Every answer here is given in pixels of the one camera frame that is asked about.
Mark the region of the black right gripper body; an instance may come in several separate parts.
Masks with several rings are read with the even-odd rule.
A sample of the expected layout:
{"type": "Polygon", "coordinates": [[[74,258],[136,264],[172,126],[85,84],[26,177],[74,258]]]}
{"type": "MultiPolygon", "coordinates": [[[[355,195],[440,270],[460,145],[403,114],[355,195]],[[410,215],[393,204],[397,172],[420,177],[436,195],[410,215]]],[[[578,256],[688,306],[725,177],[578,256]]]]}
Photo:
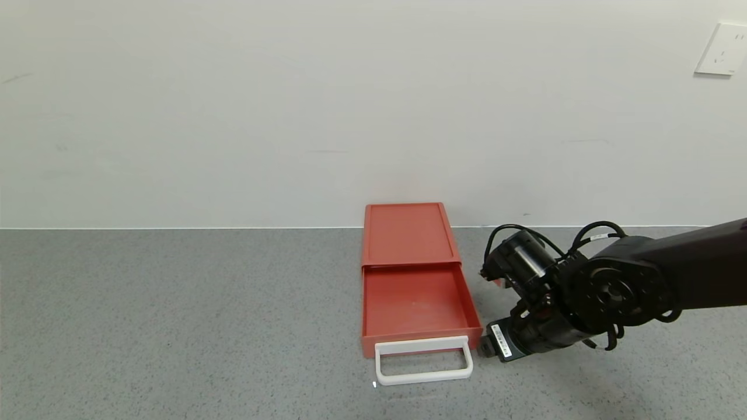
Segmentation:
{"type": "Polygon", "coordinates": [[[556,307],[516,307],[486,327],[486,352],[501,362],[574,345],[574,317],[556,307]]]}

